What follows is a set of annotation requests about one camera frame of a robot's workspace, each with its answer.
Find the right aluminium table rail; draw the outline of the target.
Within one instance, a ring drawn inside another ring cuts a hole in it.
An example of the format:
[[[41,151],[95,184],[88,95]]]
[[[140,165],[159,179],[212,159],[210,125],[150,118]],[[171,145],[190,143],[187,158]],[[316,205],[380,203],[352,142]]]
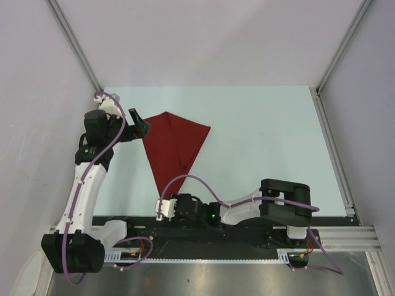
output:
[[[343,164],[339,155],[338,148],[335,143],[335,138],[331,130],[328,116],[325,112],[322,99],[315,88],[310,88],[310,93],[315,106],[315,110],[320,122],[323,136],[325,138],[326,146],[330,155],[331,163],[334,169],[336,181],[338,183],[339,191],[343,200],[346,215],[349,217],[358,216],[355,208],[354,199],[349,187],[349,183],[344,171]]]

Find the front aluminium extrusion rail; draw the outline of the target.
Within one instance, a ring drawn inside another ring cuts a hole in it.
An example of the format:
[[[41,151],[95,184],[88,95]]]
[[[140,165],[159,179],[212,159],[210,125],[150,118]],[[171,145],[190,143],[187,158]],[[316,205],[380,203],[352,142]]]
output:
[[[322,226],[320,242],[327,252],[377,252],[381,250],[373,226]]]

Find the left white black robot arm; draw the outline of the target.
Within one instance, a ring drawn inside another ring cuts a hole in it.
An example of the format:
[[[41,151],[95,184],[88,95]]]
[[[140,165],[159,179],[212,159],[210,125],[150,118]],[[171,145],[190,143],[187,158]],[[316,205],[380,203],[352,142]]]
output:
[[[105,222],[93,230],[93,212],[99,190],[114,156],[113,146],[144,138],[150,124],[135,109],[129,109],[133,124],[123,116],[104,110],[85,114],[85,133],[75,154],[75,176],[65,212],[52,234],[45,234],[41,247],[55,273],[97,273],[105,253],[118,242],[132,245],[136,231],[122,220]]]

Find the dark red cloth napkin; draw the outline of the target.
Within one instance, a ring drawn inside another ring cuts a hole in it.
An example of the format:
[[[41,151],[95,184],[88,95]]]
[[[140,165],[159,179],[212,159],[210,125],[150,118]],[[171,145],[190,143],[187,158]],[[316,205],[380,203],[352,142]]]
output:
[[[206,138],[210,127],[179,117],[170,112],[149,117],[151,125],[143,139],[144,148],[159,194],[165,199],[181,189],[184,179],[169,182],[180,175],[187,175]]]

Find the left aluminium frame post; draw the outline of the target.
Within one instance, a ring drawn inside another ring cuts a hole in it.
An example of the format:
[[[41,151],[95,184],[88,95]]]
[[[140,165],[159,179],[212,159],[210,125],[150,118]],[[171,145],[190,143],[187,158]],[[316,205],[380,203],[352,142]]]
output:
[[[46,4],[48,5],[49,10],[51,11],[54,19],[56,20],[58,26],[64,34],[64,37],[68,42],[71,50],[75,54],[75,57],[77,58],[77,61],[80,64],[82,70],[88,77],[88,80],[91,83],[92,87],[95,91],[101,91],[102,86],[98,78],[96,77],[86,54],[84,53],[83,48],[81,47],[77,37],[75,36],[75,33],[70,26],[69,21],[67,20],[66,15],[64,14],[64,11],[62,10],[59,2],[56,0],[46,0]]]

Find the right aluminium frame post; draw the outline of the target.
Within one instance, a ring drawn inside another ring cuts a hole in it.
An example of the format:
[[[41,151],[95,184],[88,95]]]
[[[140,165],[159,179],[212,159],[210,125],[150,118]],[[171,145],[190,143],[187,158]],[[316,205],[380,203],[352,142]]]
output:
[[[320,79],[320,82],[315,88],[317,94],[321,94],[324,90],[326,84],[330,80],[331,76],[334,74],[342,56],[348,49],[348,46],[350,45],[352,39],[355,37],[357,31],[362,25],[362,22],[364,21],[365,17],[367,16],[369,10],[372,8],[374,3],[374,0],[363,0],[361,2],[357,12],[355,13],[355,16],[353,17],[349,27],[346,30],[346,33],[344,34],[339,46],[337,47],[333,58],[327,66],[322,78]]]

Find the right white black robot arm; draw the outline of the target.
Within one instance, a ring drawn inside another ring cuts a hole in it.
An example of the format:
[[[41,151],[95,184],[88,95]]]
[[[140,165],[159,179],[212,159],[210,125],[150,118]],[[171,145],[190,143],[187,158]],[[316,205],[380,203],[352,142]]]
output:
[[[211,228],[236,227],[246,222],[263,221],[285,227],[285,241],[291,247],[307,242],[312,214],[310,187],[306,184],[263,179],[260,187],[236,200],[204,203],[191,194],[170,195],[164,210],[168,219],[193,221]]]

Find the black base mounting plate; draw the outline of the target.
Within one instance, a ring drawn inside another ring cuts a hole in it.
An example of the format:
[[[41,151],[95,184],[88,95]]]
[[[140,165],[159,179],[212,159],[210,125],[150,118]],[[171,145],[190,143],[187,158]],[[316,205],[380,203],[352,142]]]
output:
[[[278,249],[304,249],[313,239],[292,240],[286,228],[263,218],[236,226],[190,220],[157,221],[150,216],[95,216],[93,226],[111,220],[127,224],[127,237],[119,248],[139,248],[157,260],[263,260],[273,259]]]

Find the aluminium frame post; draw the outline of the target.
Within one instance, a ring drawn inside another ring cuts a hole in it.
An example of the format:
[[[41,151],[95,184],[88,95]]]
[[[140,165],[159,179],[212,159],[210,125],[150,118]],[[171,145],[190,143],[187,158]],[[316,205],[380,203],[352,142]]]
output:
[[[363,0],[361,2],[357,12],[355,13],[355,16],[353,17],[349,27],[346,30],[346,33],[344,34],[339,46],[337,47],[333,58],[327,66],[322,78],[320,79],[320,82],[315,88],[317,94],[321,94],[324,90],[326,84],[330,80],[331,76],[334,74],[342,56],[348,49],[348,46],[350,45],[352,39],[355,37],[357,31],[362,25],[362,22],[364,21],[365,17],[367,16],[369,10],[372,8],[374,3],[374,0]]]
[[[48,5],[49,10],[51,11],[54,19],[56,20],[58,26],[64,34],[64,37],[68,42],[71,50],[75,54],[75,57],[77,58],[77,61],[80,64],[82,70],[88,77],[88,80],[91,83],[92,87],[95,91],[101,91],[102,86],[98,78],[96,77],[86,54],[84,53],[83,48],[81,47],[77,37],[75,36],[75,33],[70,26],[69,21],[67,20],[66,15],[64,14],[64,11],[62,10],[59,2],[56,0],[46,0],[46,4]]]

